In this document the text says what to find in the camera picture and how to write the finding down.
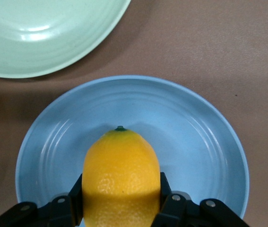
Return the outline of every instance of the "lemon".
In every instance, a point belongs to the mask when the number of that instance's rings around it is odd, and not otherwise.
[[[82,173],[87,227],[150,227],[160,209],[160,167],[151,145],[122,126],[86,154]]]

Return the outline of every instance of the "green plate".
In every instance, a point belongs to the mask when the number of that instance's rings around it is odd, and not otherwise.
[[[130,0],[0,0],[0,77],[45,75],[102,42]]]

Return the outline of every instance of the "lemon stem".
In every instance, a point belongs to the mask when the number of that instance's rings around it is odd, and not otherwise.
[[[115,131],[126,131],[127,129],[125,129],[123,126],[118,126]]]

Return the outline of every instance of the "brown tabletop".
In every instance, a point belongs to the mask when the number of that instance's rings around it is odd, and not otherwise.
[[[38,114],[71,88],[124,74],[179,83],[226,117],[249,165],[244,220],[268,226],[268,1],[254,0],[132,0],[78,62],[41,77],[0,78],[0,214],[17,203],[17,155]]]

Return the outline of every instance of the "plate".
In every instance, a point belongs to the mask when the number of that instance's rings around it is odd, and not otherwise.
[[[130,0],[0,0],[0,77],[65,68],[103,41]]]
[[[118,125],[152,145],[173,191],[188,193],[195,203],[219,199],[244,216],[249,171],[228,121],[191,90],[138,75],[90,81],[44,109],[18,155],[18,201],[40,207],[67,194],[82,173],[89,147]]]

